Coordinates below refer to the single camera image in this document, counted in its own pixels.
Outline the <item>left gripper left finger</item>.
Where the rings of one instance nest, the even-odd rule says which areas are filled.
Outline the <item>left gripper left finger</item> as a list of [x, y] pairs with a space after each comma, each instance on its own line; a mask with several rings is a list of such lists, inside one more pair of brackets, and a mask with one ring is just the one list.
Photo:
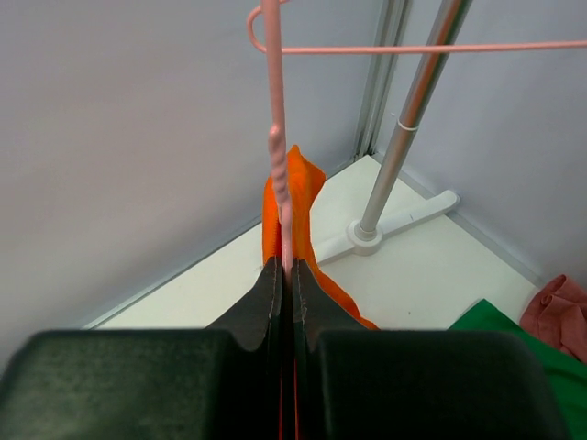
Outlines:
[[1, 378], [4, 439], [278, 439], [282, 267], [204, 328], [51, 330]]

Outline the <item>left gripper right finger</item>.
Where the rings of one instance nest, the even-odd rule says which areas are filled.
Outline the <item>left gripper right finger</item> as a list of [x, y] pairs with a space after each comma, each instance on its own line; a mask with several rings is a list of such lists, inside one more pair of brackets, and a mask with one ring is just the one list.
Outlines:
[[302, 439], [568, 439], [544, 369], [505, 332], [370, 330], [292, 268]]

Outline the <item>orange t shirt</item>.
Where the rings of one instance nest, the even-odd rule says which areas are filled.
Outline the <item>orange t shirt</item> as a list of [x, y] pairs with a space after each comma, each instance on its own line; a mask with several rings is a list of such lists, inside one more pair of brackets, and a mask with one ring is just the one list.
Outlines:
[[[342, 309], [366, 328], [375, 330], [377, 325], [360, 315], [359, 307], [352, 297], [326, 275], [316, 261], [311, 240], [311, 208], [326, 182], [326, 174], [306, 159], [296, 145], [287, 153], [287, 165], [288, 186], [293, 205], [293, 256], [307, 263], [320, 288]], [[279, 257], [282, 253], [281, 223], [272, 179], [268, 179], [265, 184], [261, 223], [262, 260], [266, 262], [272, 257]]]

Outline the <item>green t shirt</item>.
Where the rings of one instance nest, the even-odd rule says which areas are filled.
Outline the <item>green t shirt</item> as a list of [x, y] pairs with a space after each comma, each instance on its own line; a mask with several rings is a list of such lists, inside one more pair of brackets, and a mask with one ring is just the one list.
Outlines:
[[586, 439], [586, 365], [539, 341], [487, 300], [480, 300], [449, 330], [499, 331], [518, 336], [546, 372], [572, 439]]

